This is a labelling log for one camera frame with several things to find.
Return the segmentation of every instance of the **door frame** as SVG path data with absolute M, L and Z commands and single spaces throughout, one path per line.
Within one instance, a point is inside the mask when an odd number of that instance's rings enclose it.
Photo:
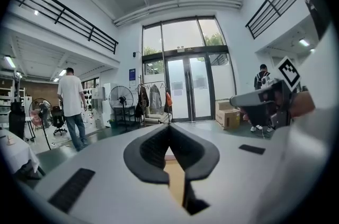
M 190 68 L 190 58 L 197 58 L 203 57 L 205 60 L 206 66 L 206 73 L 207 73 L 207 82 L 208 82 L 208 89 L 210 95 L 210 116 L 206 117 L 196 117 L 195 116 L 195 103 L 194 103 L 194 88 L 193 88 L 193 80 L 192 80 L 192 73 Z M 212 68 L 209 59 L 209 54 L 207 52 L 204 53 L 183 53 L 181 55 L 165 58 L 165 78 L 166 84 L 171 94 L 170 90 L 170 75 L 168 71 L 168 62 L 173 60 L 183 60 L 183 67 L 184 67 L 184 74 L 185 74 L 185 86 L 186 86 L 186 97 L 187 97 L 187 104 L 188 104 L 188 118 L 180 118 L 180 119 L 173 119 L 173 122 L 188 122 L 188 121 L 203 121 L 203 120 L 212 120 L 215 116 L 215 90 L 214 90 L 214 83 L 213 83 L 213 75 L 212 75 Z

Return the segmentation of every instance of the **sign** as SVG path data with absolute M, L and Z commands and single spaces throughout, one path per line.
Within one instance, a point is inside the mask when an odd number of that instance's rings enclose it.
M 136 86 L 136 69 L 129 70 L 129 86 Z
M 284 57 L 277 65 L 277 69 L 290 91 L 293 91 L 299 84 L 301 76 L 292 61 L 288 57 Z

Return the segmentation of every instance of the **balcony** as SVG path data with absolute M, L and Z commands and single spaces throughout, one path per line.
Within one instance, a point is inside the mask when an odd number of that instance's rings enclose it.
M 13 2 L 19 7 L 32 11 L 35 15 L 41 14 L 47 17 L 55 25 L 62 25 L 84 36 L 89 42 L 99 44 L 115 54 L 118 44 L 115 39 L 58 0 L 13 0 Z
M 265 0 L 249 22 L 245 25 L 256 39 L 279 19 L 296 0 Z

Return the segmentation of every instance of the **black rubber pad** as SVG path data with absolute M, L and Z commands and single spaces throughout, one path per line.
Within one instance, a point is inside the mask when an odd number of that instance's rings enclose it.
M 49 199 L 49 203 L 64 213 L 68 213 L 80 197 L 95 172 L 80 168 L 68 181 Z
M 265 150 L 266 150 L 266 149 L 264 149 L 264 148 L 254 147 L 254 146 L 250 146 L 250 145 L 241 145 L 241 146 L 239 147 L 239 149 L 241 149 L 241 150 L 247 150 L 247 151 L 249 151 L 249 152 L 251 152 L 251 153 L 254 153 L 254 154 L 260 154 L 260 155 L 264 154 L 264 152 L 265 152 Z

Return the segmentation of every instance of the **jeans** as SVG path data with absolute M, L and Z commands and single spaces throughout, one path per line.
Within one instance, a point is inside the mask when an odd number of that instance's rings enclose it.
M 79 142 L 79 139 L 76 136 L 75 125 L 78 126 L 79 136 L 80 136 L 80 140 L 83 144 L 83 147 L 86 147 L 88 145 L 87 138 L 86 138 L 86 135 L 85 135 L 85 126 L 84 126 L 84 122 L 83 122 L 83 119 L 81 117 L 81 114 L 70 116 L 70 117 L 65 117 L 65 119 L 66 119 L 66 123 L 67 123 L 67 127 L 68 127 L 70 137 L 72 138 L 73 145 L 74 145 L 74 147 L 76 148 L 77 151 L 80 151 L 82 149 L 82 145 L 81 145 L 81 143 Z

